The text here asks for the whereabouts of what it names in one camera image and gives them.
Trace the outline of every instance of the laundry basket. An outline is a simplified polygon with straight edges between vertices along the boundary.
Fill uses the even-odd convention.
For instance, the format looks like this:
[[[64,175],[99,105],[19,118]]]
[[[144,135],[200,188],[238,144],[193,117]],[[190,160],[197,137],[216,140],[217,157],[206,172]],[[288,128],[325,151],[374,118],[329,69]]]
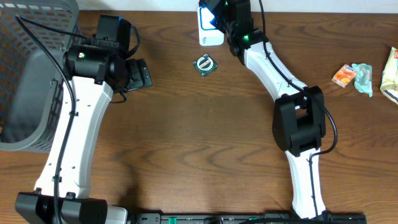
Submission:
[[[62,106],[62,78],[15,15],[79,33],[75,0],[0,0],[0,150],[50,152]],[[62,66],[79,40],[25,22]]]

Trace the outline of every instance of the wood grain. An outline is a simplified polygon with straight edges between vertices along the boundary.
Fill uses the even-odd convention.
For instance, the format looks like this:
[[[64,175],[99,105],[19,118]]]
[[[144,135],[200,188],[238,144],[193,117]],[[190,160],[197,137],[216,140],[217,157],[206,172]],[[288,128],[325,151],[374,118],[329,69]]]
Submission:
[[[154,86],[109,106],[91,196],[165,213],[289,210],[292,184],[271,132],[273,102],[228,45],[200,47],[192,12],[82,11],[85,35],[95,32],[101,13],[137,26],[135,58],[146,59]],[[253,17],[260,27],[261,15]],[[397,34],[397,15],[267,14],[276,53],[299,79],[321,87],[339,128],[338,147],[320,160],[325,204],[333,212],[364,212],[369,223],[398,222],[398,107],[379,91]],[[205,53],[219,69],[202,78],[192,62]],[[373,66],[372,98],[330,81],[344,63]],[[327,130],[325,147],[333,140]],[[24,223],[16,195],[33,189],[46,160],[0,152],[0,223]]]

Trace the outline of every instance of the black mount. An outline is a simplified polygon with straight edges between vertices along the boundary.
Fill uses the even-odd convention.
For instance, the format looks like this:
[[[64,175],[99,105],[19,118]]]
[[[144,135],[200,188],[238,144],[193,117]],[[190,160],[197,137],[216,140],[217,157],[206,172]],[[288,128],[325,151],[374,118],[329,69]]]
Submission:
[[[68,199],[59,198],[59,206],[63,221],[67,224],[104,224],[108,205],[99,199]],[[28,223],[57,223],[54,215],[53,196],[36,193],[19,193],[15,204],[17,212]]]
[[[261,30],[254,28],[250,0],[200,0],[215,16],[210,22],[224,34],[228,34],[231,53],[244,65],[244,50],[259,42],[268,42]]]
[[[138,44],[128,51],[132,28]],[[145,60],[127,60],[138,46],[138,32],[130,22],[119,16],[101,15],[95,38],[72,45],[65,52],[63,64],[68,79],[79,76],[92,78],[98,85],[106,82],[114,93],[152,86]]]
[[[306,88],[304,91],[324,104],[319,87]],[[296,106],[306,112],[297,116]],[[318,149],[322,145],[322,138],[326,134],[325,113],[303,93],[284,95],[275,100],[272,133],[281,150],[290,151],[298,157],[301,152]]]

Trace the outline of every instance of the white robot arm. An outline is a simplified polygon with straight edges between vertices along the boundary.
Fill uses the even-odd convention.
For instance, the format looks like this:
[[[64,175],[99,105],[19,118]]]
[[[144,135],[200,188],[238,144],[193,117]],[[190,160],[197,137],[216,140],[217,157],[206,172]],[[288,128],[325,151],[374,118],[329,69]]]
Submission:
[[[293,81],[294,84],[300,88],[307,87],[306,84],[299,81],[293,74],[286,68],[286,66],[279,60],[275,52],[272,49],[270,42],[266,43],[269,57],[272,57],[278,68],[285,73],[285,75]],[[272,99],[281,98],[283,95],[294,95],[299,91],[293,88],[287,83],[277,72],[277,70],[271,65],[269,59],[264,51],[264,43],[258,42],[250,46],[249,49],[244,51],[244,64],[248,69],[254,72],[255,75],[260,79],[262,84],[271,94]],[[316,217],[315,210],[313,208],[312,199],[312,188],[310,179],[310,167],[308,160],[311,154],[318,152],[319,149],[309,149],[305,152],[301,152],[301,155],[295,157],[291,152],[286,151],[286,156],[289,160],[290,172],[292,174],[293,182],[293,209],[300,218],[314,218]],[[313,176],[314,176],[314,187],[315,187],[315,198],[317,200],[318,214],[322,214],[326,210],[325,205],[322,201],[322,195],[320,190],[320,180],[318,171],[318,160],[319,157],[313,158]]]
[[[30,20],[18,16],[16,19],[54,62],[21,21]],[[129,50],[131,30],[136,33],[138,44]],[[52,150],[34,193],[19,193],[16,202],[16,210],[29,223],[127,223],[127,209],[89,198],[90,179],[98,131],[112,96],[115,93],[124,96],[123,92],[152,85],[145,60],[128,60],[138,46],[139,36],[134,26],[121,17],[102,15],[96,37],[72,45],[65,53],[64,71],[54,62],[66,81]]]

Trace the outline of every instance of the black cable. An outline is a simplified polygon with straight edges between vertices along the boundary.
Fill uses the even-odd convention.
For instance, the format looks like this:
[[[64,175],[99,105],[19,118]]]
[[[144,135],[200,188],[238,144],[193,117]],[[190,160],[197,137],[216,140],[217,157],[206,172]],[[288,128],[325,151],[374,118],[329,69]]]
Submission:
[[[22,22],[23,18],[16,15],[15,16],[18,24],[23,28],[23,30],[29,35],[29,37],[39,46],[40,49],[43,50],[43,52],[46,54],[46,56],[51,60],[51,62],[55,65],[57,70],[60,72],[63,81],[65,82],[67,89],[70,94],[70,99],[72,103],[72,108],[71,112],[69,113],[69,122],[67,129],[65,131],[65,137],[63,138],[62,141],[62,146],[60,149],[60,154],[58,156],[58,161],[57,161],[57,166],[55,167],[55,175],[54,175],[54,198],[53,198],[53,203],[54,203],[54,213],[55,217],[57,218],[58,224],[62,224],[62,218],[61,218],[61,213],[60,213],[60,207],[58,205],[58,198],[59,198],[59,180],[60,180],[60,171],[61,171],[61,163],[63,159],[63,155],[65,152],[65,147],[67,145],[68,137],[70,134],[70,130],[72,128],[72,123],[73,119],[76,114],[76,99],[75,99],[75,94],[73,93],[72,87],[70,86],[69,81],[67,80],[67,77],[65,73],[62,70],[62,67],[59,65],[59,63],[56,61],[56,59],[51,55],[51,53],[44,47],[44,45],[35,37],[35,35],[25,26],[25,24]]]
[[[74,34],[74,33],[71,33],[71,32],[67,32],[67,31],[63,31],[63,30],[59,30],[59,29],[54,29],[54,28],[45,26],[45,25],[43,25],[43,24],[39,24],[39,23],[37,23],[37,22],[34,22],[34,21],[30,20],[30,19],[26,19],[26,18],[23,18],[23,17],[19,17],[19,18],[20,18],[21,20],[25,21],[25,22],[28,22],[28,23],[33,24],[33,25],[35,25],[35,26],[41,27],[41,28],[43,28],[43,29],[50,30],[50,31],[52,31],[52,32],[57,32],[57,33],[60,33],[60,34],[65,34],[65,35],[70,35],[70,36],[74,36],[74,37],[79,37],[79,38],[87,39],[87,37],[85,37],[85,36],[83,36],[83,35],[80,35],[80,34]]]
[[[136,34],[137,45],[127,53],[125,59],[128,59],[129,57],[131,57],[132,55],[134,55],[134,54],[137,52],[138,47],[139,47],[139,43],[140,43],[140,39],[139,39],[139,34],[138,34],[137,27],[131,25],[131,28],[133,29],[134,33]]]
[[[123,100],[121,100],[121,101],[115,101],[115,102],[110,102],[110,103],[124,103],[124,102],[127,101],[127,96],[123,93],[123,91],[121,91],[119,94],[123,97]]]
[[[264,15],[264,8],[262,6],[262,1],[259,0],[260,3],[260,8],[261,8],[261,16],[262,16],[262,28],[263,28],[263,34],[264,34],[264,40],[266,40],[266,18]],[[331,145],[331,147],[328,150],[325,151],[321,151],[321,152],[317,152],[314,154],[311,154],[308,163],[310,164],[310,177],[311,177],[311,188],[312,188],[312,199],[313,199],[313,205],[315,207],[315,214],[318,216],[318,208],[317,208],[317,201],[315,200],[315,187],[314,187],[314,183],[313,183],[313,170],[312,170],[312,159],[315,156],[319,156],[319,155],[323,155],[323,154],[328,154],[329,152],[331,152],[332,150],[334,150],[334,148],[337,145],[337,141],[338,141],[338,132],[337,132],[337,127],[336,127],[336,123],[333,120],[333,117],[331,116],[331,114],[329,113],[329,111],[325,108],[325,106],[320,103],[316,98],[312,97],[311,95],[309,95],[306,91],[304,91],[303,89],[301,89],[300,87],[298,87],[297,85],[295,85],[293,83],[293,80],[289,80],[285,74],[278,68],[278,66],[275,64],[275,62],[272,60],[271,58],[271,54],[267,51],[267,46],[266,43],[264,41],[264,51],[266,53],[266,57],[269,59],[270,63],[272,64],[272,66],[277,70],[277,72],[282,76],[282,78],[289,84],[291,85],[293,88],[295,88],[296,90],[298,90],[299,92],[303,93],[303,95],[305,97],[307,97],[308,99],[314,101],[322,110],[323,112],[325,112],[326,116],[328,117],[331,127],[333,128],[333,134],[334,134],[334,140],[333,140],[333,144]]]

